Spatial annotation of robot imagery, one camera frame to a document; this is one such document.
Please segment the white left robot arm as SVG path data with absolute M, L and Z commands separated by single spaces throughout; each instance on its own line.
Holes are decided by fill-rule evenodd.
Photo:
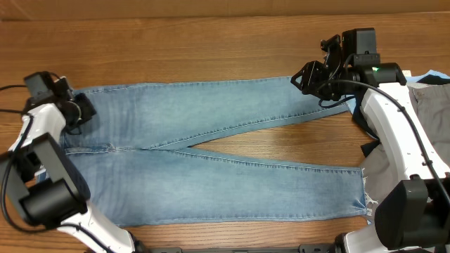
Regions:
M 7 222 L 24 233 L 57 230 L 84 243 L 92 252 L 146 252 L 143 243 L 116 226 L 90 201 L 83 176 L 58 144 L 60 134 L 89 121 L 96 111 L 83 94 L 33 96 L 21 113 L 16 142 L 1 155 L 1 201 L 10 200 L 29 228 Z

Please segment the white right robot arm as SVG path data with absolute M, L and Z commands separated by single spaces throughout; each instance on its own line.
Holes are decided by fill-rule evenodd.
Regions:
M 311 61 L 291 78 L 302 93 L 337 101 L 359 95 L 389 169 L 367 180 L 378 202 L 371 225 L 336 237 L 329 252 L 448 252 L 449 167 L 432 147 L 396 63 L 329 70 Z

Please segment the light blue denim jeans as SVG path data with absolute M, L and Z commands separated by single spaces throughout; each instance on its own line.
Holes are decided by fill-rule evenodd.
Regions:
M 367 215 L 362 170 L 201 150 L 250 131 L 347 111 L 288 77 L 85 90 L 96 114 L 60 146 L 118 226 L 316 221 Z

